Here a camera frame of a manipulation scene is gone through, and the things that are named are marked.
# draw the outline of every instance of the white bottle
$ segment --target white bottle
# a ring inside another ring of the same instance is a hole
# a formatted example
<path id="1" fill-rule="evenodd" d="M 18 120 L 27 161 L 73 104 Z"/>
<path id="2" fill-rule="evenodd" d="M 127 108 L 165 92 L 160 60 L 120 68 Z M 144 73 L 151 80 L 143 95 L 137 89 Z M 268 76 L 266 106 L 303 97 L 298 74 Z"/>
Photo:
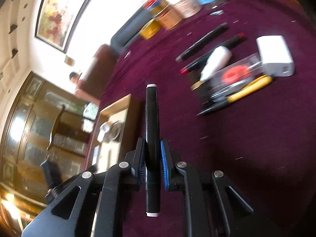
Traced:
<path id="1" fill-rule="evenodd" d="M 214 49 L 212 54 L 207 59 L 206 65 L 201 72 L 200 81 L 205 82 L 209 80 L 216 71 L 227 65 L 231 56 L 231 51 L 225 46 L 219 46 Z"/>

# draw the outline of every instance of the person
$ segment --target person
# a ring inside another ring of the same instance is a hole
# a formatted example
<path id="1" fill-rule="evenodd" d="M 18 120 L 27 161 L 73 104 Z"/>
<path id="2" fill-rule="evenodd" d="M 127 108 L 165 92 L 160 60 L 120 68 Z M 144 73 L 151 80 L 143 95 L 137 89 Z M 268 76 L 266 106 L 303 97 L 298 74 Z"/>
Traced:
<path id="1" fill-rule="evenodd" d="M 78 74 L 76 72 L 71 72 L 69 75 L 69 80 L 73 84 L 76 85 L 74 95 L 84 101 L 92 102 L 97 106 L 100 106 L 100 100 L 92 95 L 88 94 L 87 92 L 83 91 L 79 88 L 80 84 L 85 81 L 84 74 Z"/>

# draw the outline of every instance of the yellow can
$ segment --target yellow can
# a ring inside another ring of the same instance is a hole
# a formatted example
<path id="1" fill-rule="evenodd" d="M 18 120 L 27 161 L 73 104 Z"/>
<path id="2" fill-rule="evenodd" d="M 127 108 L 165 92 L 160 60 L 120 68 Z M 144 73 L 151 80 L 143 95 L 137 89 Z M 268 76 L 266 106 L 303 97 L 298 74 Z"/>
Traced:
<path id="1" fill-rule="evenodd" d="M 145 26 L 142 27 L 142 29 L 139 31 L 139 34 L 144 39 L 149 39 L 154 34 L 156 34 L 159 29 L 160 29 L 160 24 L 155 19 L 152 19 L 149 22 L 147 22 Z"/>

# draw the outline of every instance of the framed painting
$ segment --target framed painting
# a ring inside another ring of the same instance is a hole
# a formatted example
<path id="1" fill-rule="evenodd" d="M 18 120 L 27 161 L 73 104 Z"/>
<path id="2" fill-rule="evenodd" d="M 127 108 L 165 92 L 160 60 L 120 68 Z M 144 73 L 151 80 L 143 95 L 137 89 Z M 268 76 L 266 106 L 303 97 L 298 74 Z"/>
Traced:
<path id="1" fill-rule="evenodd" d="M 35 37 L 66 53 L 75 27 L 89 1 L 42 0 Z"/>

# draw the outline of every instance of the brown armchair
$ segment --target brown armchair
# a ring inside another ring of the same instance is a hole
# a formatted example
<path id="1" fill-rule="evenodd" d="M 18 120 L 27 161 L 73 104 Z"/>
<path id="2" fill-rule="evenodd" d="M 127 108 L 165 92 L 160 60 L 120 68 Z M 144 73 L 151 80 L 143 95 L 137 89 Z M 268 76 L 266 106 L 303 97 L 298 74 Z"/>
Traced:
<path id="1" fill-rule="evenodd" d="M 94 58 L 97 59 L 97 62 L 91 69 L 86 80 L 81 81 L 77 85 L 77 89 L 81 89 L 100 100 L 112 75 L 118 57 L 109 45 L 103 44 L 95 53 Z"/>

